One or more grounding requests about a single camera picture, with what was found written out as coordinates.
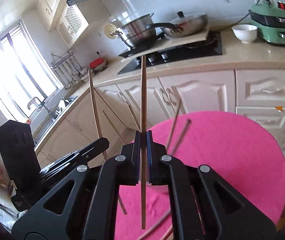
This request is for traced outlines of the black gas cooktop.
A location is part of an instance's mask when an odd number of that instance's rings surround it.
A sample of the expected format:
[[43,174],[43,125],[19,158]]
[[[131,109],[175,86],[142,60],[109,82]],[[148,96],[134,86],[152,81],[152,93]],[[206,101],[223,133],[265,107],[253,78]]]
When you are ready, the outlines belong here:
[[189,43],[147,54],[146,66],[152,67],[165,63],[219,55],[222,55],[221,33],[210,31],[205,41]]

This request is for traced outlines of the round yellow trivet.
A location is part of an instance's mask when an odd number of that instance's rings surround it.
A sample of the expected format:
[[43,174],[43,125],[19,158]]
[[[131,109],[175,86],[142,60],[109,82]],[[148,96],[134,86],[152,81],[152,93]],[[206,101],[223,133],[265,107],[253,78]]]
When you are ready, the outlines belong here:
[[105,34],[105,36],[107,38],[109,38],[110,40],[116,39],[117,37],[119,37],[118,33],[117,33],[117,27],[112,24],[112,23],[108,23],[103,27],[103,32]]

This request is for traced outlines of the hanging utensil rack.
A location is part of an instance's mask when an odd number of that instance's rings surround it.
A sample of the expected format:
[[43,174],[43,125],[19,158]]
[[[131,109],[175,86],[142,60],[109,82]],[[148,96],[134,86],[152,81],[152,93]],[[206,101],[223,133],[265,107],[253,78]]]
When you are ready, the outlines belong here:
[[50,64],[50,69],[66,90],[77,86],[88,77],[87,68],[79,64],[75,53],[75,49],[69,49],[62,56],[51,53],[52,63]]

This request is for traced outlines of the red container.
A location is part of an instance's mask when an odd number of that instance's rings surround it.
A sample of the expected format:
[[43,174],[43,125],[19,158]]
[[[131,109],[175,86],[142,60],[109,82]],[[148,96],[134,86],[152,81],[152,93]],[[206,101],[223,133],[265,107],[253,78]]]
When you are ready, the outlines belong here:
[[97,59],[95,59],[94,61],[92,61],[89,66],[90,66],[90,69],[93,69],[93,70],[97,70],[97,71],[100,71],[101,69],[103,69],[105,66],[106,66],[106,60],[99,57]]

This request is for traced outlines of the lower cabinets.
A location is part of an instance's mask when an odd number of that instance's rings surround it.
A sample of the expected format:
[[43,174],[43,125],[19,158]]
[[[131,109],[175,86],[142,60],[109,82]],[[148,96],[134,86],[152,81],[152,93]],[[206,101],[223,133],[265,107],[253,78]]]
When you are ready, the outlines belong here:
[[[114,153],[136,129],[141,109],[138,75],[95,74],[94,89],[81,86],[77,99],[36,147],[42,166],[97,138],[91,95],[95,95],[103,136]],[[243,115],[271,133],[285,154],[285,69],[233,69],[150,75],[147,125],[181,114],[223,111]]]

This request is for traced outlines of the upper cabinets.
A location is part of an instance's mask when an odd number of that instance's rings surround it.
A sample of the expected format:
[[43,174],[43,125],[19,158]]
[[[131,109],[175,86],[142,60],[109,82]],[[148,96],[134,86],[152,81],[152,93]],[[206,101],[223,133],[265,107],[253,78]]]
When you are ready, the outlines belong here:
[[78,6],[68,5],[67,0],[38,0],[37,10],[46,29],[57,30],[68,48],[89,26]]

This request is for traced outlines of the steel stock pot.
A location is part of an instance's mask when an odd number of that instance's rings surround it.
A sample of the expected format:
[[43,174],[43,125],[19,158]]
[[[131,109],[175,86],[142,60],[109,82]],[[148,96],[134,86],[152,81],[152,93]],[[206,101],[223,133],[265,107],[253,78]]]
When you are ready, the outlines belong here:
[[153,15],[154,13],[140,16],[116,28],[110,35],[118,36],[129,48],[135,48],[143,43],[153,44],[159,38],[154,28],[147,28],[153,24]]

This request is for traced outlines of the cabinets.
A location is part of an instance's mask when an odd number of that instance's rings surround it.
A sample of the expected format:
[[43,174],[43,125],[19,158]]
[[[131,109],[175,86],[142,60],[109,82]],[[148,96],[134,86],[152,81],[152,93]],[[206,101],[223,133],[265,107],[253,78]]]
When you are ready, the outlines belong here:
[[[95,95],[103,136],[114,153],[136,129],[141,109],[138,75],[95,74],[94,89],[81,86],[77,99],[36,147],[42,166],[97,138],[91,95]],[[243,115],[271,133],[285,154],[285,69],[233,69],[150,75],[147,125],[181,114],[223,111]]]
[[57,30],[68,48],[89,26],[78,6],[68,5],[67,0],[38,0],[37,10],[46,29]]

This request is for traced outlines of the pink tablecloth round table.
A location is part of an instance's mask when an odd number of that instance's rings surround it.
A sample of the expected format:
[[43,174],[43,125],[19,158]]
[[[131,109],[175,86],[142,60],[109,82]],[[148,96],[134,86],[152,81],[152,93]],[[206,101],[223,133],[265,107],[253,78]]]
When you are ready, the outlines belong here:
[[[169,152],[186,123],[191,125],[174,157],[185,165],[213,168],[275,224],[285,206],[285,157],[266,129],[242,115],[229,112],[193,112],[180,115]],[[167,186],[147,185],[148,230],[170,208]],[[121,199],[128,212],[118,206],[114,239],[138,239],[141,229],[140,185],[121,186]]]

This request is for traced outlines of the chrome faucet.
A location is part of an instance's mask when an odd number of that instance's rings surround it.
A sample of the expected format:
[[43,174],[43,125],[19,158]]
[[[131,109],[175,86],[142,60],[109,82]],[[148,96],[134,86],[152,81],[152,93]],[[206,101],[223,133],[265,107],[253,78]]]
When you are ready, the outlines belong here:
[[31,109],[31,106],[32,105],[35,105],[37,110],[41,110],[42,108],[44,108],[48,115],[53,119],[57,119],[58,118],[58,115],[56,113],[54,113],[51,108],[48,108],[46,105],[45,105],[45,102],[44,101],[41,101],[38,97],[33,97],[27,104],[27,108],[28,110]]

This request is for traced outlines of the window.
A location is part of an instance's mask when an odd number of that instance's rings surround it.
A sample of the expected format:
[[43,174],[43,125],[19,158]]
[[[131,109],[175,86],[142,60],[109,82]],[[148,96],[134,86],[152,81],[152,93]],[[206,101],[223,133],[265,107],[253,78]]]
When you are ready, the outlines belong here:
[[0,111],[7,119],[31,123],[43,110],[33,97],[49,102],[62,89],[22,23],[0,37]]

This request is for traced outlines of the dark wooden chopstick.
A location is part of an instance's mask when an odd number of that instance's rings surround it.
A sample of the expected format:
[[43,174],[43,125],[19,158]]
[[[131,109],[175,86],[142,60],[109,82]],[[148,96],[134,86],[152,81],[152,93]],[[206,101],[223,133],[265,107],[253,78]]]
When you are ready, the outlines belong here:
[[181,145],[181,143],[182,143],[182,141],[183,141],[183,139],[184,139],[184,137],[185,137],[185,135],[186,135],[190,125],[191,125],[191,123],[192,123],[191,119],[187,119],[186,120],[186,123],[185,123],[185,125],[183,127],[183,130],[180,133],[180,135],[178,137],[178,140],[177,140],[177,142],[176,142],[176,144],[174,146],[174,149],[171,151],[170,155],[174,156],[175,153],[177,152],[177,150],[178,150],[179,146]]

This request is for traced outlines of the white bowl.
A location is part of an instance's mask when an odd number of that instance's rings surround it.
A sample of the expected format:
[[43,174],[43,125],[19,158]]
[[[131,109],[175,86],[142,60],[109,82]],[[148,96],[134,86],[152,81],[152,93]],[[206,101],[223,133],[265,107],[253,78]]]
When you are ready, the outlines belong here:
[[257,39],[258,28],[251,24],[239,24],[232,27],[233,33],[242,43],[252,43]]

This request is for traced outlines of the green electric grill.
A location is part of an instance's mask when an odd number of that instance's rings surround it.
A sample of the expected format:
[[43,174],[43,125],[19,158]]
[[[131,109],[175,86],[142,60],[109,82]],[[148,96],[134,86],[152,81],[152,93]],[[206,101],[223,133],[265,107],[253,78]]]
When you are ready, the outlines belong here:
[[248,12],[252,24],[258,28],[259,37],[271,45],[285,46],[285,10],[259,3]]

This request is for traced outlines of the steel wok with lid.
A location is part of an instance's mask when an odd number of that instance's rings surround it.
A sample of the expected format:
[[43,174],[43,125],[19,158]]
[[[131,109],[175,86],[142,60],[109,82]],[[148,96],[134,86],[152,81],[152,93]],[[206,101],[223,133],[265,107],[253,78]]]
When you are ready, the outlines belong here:
[[177,16],[171,22],[148,24],[146,28],[148,30],[160,28],[166,36],[180,38],[200,32],[208,23],[206,13],[184,14],[182,11],[179,11]]

